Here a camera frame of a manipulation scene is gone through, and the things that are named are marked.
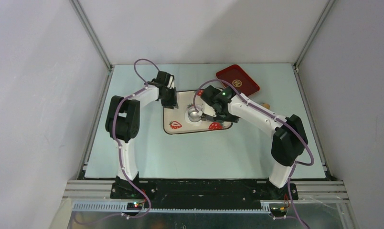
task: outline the purple cable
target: purple cable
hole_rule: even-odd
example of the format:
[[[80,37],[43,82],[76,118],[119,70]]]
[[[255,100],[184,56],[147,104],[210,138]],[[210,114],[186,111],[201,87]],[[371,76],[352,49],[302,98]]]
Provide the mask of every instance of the purple cable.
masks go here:
[[[76,219],[76,215],[77,215],[77,214],[74,215],[74,222],[75,222],[76,224],[79,224],[79,225],[82,225],[82,226],[90,226],[90,225],[94,225],[94,224],[96,224],[96,223],[99,223],[99,222],[101,222],[101,221],[103,221],[103,220],[105,220],[105,219],[107,219],[107,218],[113,217],[113,216],[121,216],[122,213],[113,213],[113,214],[107,215],[107,216],[105,216],[105,217],[103,217],[103,218],[100,218],[100,219],[98,219],[98,220],[96,220],[96,221],[89,222],[89,223],[82,223],[82,222],[79,222],[79,221]]]
[[[305,147],[306,151],[308,152],[309,156],[310,156],[310,163],[305,163],[305,162],[301,162],[301,161],[298,161],[296,162],[297,164],[300,164],[300,165],[304,165],[304,166],[312,166],[314,164],[314,157],[313,157],[313,154],[310,150],[310,148],[308,147],[308,145],[306,144],[306,142],[303,140],[303,138],[300,136],[300,134],[295,130],[293,129],[293,127],[291,127],[290,125],[288,125],[286,122],[282,121],[281,119],[277,118],[274,114],[264,110],[263,108],[259,107],[259,106],[256,106],[254,104],[251,104],[251,103],[248,103],[247,100],[245,100],[241,95],[240,95],[240,92],[233,86],[231,85],[229,82],[227,81],[224,81],[224,80],[219,80],[219,79],[213,79],[213,80],[209,80],[209,81],[206,81],[204,82],[199,88],[198,90],[196,90],[195,92],[195,95],[193,96],[193,107],[195,108],[195,111],[198,112],[198,109],[196,107],[196,104],[195,104],[195,99],[196,99],[196,95],[198,94],[199,90],[205,86],[206,84],[208,83],[211,83],[211,82],[222,82],[224,84],[226,84],[227,86],[230,86],[233,91],[236,93],[236,95],[243,101],[243,103],[245,104],[248,104],[250,107],[256,109],[257,111],[265,114],[266,116],[272,118],[272,119],[275,119],[277,122],[283,124],[284,126],[286,126],[289,130],[291,130],[293,132],[293,134],[299,139],[299,141],[302,143],[302,145]]]
[[[132,185],[132,187],[137,190],[139,193],[141,193],[144,198],[147,200],[147,202],[149,203],[149,208],[147,209],[146,212],[142,213],[141,215],[137,214],[135,216],[129,216],[129,215],[126,215],[127,218],[140,218],[140,217],[143,217],[145,216],[150,210],[151,210],[151,201],[150,201],[150,198],[140,189],[138,188],[135,184],[133,184],[133,182],[131,182],[130,178],[127,176],[125,170],[124,170],[124,166],[123,166],[123,161],[122,161],[122,155],[121,155],[121,148],[122,148],[122,144],[120,143],[120,141],[116,138],[116,121],[117,121],[117,117],[119,116],[119,110],[122,106],[122,104],[129,98],[132,98],[133,95],[138,95],[139,93],[145,91],[147,89],[147,87],[143,87],[142,89],[136,91],[134,94],[132,95],[129,95],[127,97],[125,97],[124,99],[122,99],[120,101],[120,103],[117,105],[117,108],[116,108],[116,111],[115,111],[115,116],[113,117],[113,126],[112,126],[112,136],[113,136],[113,139],[117,142],[117,145],[118,145],[118,149],[119,149],[119,163],[120,163],[120,168],[122,170],[122,173],[123,175],[125,176],[126,180],[130,183],[130,185]]]
[[[149,60],[149,59],[145,59],[145,58],[141,58],[141,59],[138,59],[138,60],[136,60],[136,61],[134,61],[134,64],[133,64],[133,68],[134,68],[134,72],[136,73],[136,75],[144,82],[144,84],[147,86],[148,84],[147,84],[147,81],[137,72],[137,69],[136,69],[136,64],[137,64],[137,62],[139,62],[139,61],[147,61],[147,62],[150,62],[152,65],[154,65],[154,67],[159,71],[160,69],[157,67],[157,65],[153,62],[153,61],[151,61],[151,60]]]
[[[305,162],[301,162],[301,161],[298,161],[298,162],[295,162],[290,174],[289,174],[289,177],[288,177],[288,192],[289,192],[289,198],[290,198],[290,202],[292,203],[292,207],[295,211],[295,214],[296,214],[296,217],[297,217],[297,220],[301,223],[301,225],[304,227],[304,228],[310,228],[308,226],[308,224],[306,222],[304,222],[300,217],[299,217],[299,214],[298,214],[298,211],[296,210],[296,207],[295,207],[295,204],[293,203],[293,198],[292,198],[292,193],[290,192],[290,179],[292,177],[292,174],[293,172],[295,171],[296,169],[296,164],[300,164],[300,165],[304,165],[304,166],[312,166],[314,164],[314,157],[313,157],[313,154],[309,148],[309,146],[306,144],[306,142],[304,141],[304,139],[300,136],[300,134],[293,128],[291,127],[289,124],[287,124],[286,122],[284,122],[283,120],[281,120],[280,118],[277,118],[274,114],[268,112],[267,110],[264,110],[263,108],[259,107],[259,106],[256,106],[254,104],[251,104],[249,102],[247,102],[247,100],[245,100],[241,95],[240,95],[240,92],[234,88],[233,85],[231,85],[229,82],[227,81],[224,81],[224,80],[219,80],[219,79],[213,79],[213,80],[209,80],[209,81],[206,81],[204,82],[199,88],[198,90],[196,90],[195,92],[195,95],[193,96],[193,107],[195,108],[195,110],[198,112],[198,109],[196,108],[196,105],[195,105],[195,99],[196,99],[196,95],[198,94],[199,90],[205,86],[206,84],[208,83],[211,83],[211,82],[222,82],[228,86],[230,86],[233,91],[236,93],[236,95],[243,101],[243,103],[249,105],[250,107],[256,109],[257,111],[265,114],[266,116],[276,120],[277,122],[283,124],[284,126],[286,126],[290,131],[292,131],[292,133],[299,139],[299,141],[302,143],[302,145],[305,147],[306,151],[308,152],[309,156],[310,156],[310,163],[305,163]]]
[[[293,203],[293,198],[292,198],[292,193],[290,192],[290,180],[291,180],[291,177],[293,175],[293,172],[295,171],[296,169],[296,164],[293,165],[293,168],[292,168],[292,171],[290,172],[289,174],[289,177],[288,177],[288,193],[289,193],[289,199],[290,199],[290,203],[292,204],[292,207],[293,207],[293,210],[295,211],[295,214],[296,214],[296,217],[297,217],[297,220],[299,221],[299,223],[304,227],[304,228],[308,228],[310,229],[310,227],[308,226],[308,224],[303,221],[300,217],[299,217],[299,213],[298,211],[296,210],[296,207],[295,207],[295,204]]]
[[[275,217],[275,219],[298,219],[298,218],[296,218],[296,217],[294,217],[294,216],[286,216],[286,217]],[[304,225],[305,225],[307,228],[310,229],[310,226],[309,226],[306,222],[303,221],[303,223],[304,223]]]

